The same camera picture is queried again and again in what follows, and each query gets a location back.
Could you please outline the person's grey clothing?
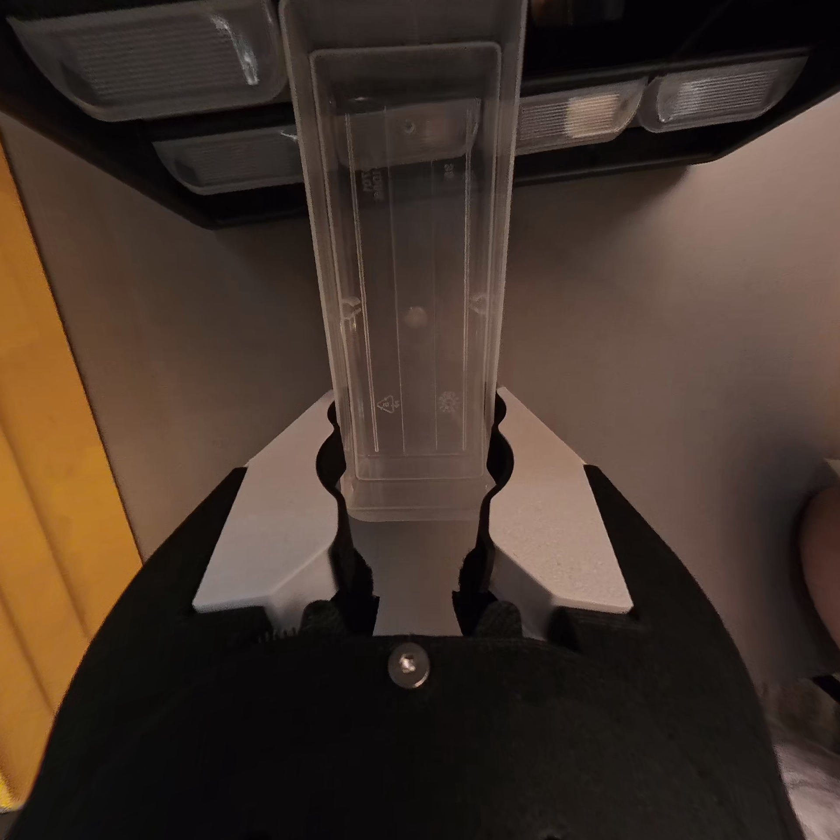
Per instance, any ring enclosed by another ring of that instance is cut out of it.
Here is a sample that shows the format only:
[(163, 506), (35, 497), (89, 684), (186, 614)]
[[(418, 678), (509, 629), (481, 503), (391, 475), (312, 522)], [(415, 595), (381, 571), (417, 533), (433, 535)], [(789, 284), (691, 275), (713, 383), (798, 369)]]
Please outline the person's grey clothing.
[(757, 691), (804, 837), (838, 839), (838, 680), (828, 676), (767, 681), (759, 683)]

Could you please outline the black drawer cabinet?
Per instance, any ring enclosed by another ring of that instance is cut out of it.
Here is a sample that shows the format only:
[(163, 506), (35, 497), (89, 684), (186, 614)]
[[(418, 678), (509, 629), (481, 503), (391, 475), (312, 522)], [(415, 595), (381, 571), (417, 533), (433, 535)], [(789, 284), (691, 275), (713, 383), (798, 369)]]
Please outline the black drawer cabinet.
[[(307, 217), (305, 188), (277, 185), (199, 196), (179, 185), (155, 140), (256, 130), (292, 118), (292, 106), (104, 122), (84, 113), (36, 68), (8, 23), (147, 7), (157, 2), (2, 2), (2, 115), (55, 142), (180, 217), (224, 229)], [(572, 182), (720, 159), (838, 93), (838, 2), (539, 2), (529, 14), (521, 94), (574, 82), (603, 83), (632, 71), (651, 77), (701, 64), (806, 53), (793, 88), (765, 115), (666, 133), (631, 128), (616, 140), (518, 154), (513, 186)]]

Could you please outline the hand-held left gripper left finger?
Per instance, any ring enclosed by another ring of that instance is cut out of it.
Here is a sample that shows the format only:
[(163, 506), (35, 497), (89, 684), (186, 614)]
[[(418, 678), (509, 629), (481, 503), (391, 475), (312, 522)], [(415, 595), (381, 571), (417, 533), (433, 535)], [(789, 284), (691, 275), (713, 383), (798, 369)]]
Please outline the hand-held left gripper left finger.
[(354, 547), (340, 491), (345, 472), (328, 392), (253, 457), (193, 598), (199, 613), (258, 607), (280, 634), (331, 602), (351, 634), (373, 634), (371, 568)]

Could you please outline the yellow storage bin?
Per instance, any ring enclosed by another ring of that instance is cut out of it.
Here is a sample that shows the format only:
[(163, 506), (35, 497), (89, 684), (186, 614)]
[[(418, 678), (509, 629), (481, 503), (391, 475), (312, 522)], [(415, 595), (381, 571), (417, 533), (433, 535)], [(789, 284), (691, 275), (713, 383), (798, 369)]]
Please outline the yellow storage bin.
[(28, 798), (69, 683), (141, 561), (1, 154), (1, 785), (7, 812)]

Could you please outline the clear plastic drawer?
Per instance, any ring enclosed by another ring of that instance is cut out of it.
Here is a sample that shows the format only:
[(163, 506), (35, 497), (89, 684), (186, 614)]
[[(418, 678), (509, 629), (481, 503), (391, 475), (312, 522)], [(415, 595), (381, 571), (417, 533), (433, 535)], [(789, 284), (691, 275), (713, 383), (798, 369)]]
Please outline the clear plastic drawer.
[(490, 487), (527, 3), (279, 3), (353, 518)]

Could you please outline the person's right forearm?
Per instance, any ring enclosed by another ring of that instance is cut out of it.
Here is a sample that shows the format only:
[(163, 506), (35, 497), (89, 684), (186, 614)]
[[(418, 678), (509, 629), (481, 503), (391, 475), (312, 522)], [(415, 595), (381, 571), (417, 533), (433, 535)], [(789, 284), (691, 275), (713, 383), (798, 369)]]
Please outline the person's right forearm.
[(805, 506), (797, 535), (805, 589), (815, 614), (839, 647), (839, 487), (818, 492)]

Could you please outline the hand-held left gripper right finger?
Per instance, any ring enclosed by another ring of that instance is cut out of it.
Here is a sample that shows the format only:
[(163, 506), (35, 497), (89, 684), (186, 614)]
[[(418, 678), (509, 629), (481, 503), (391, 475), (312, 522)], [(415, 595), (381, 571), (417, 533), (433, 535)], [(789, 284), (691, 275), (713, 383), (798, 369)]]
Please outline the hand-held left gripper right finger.
[(452, 594), (462, 635), (562, 638), (574, 621), (632, 619), (585, 462), (505, 387), (487, 469), (476, 542)]

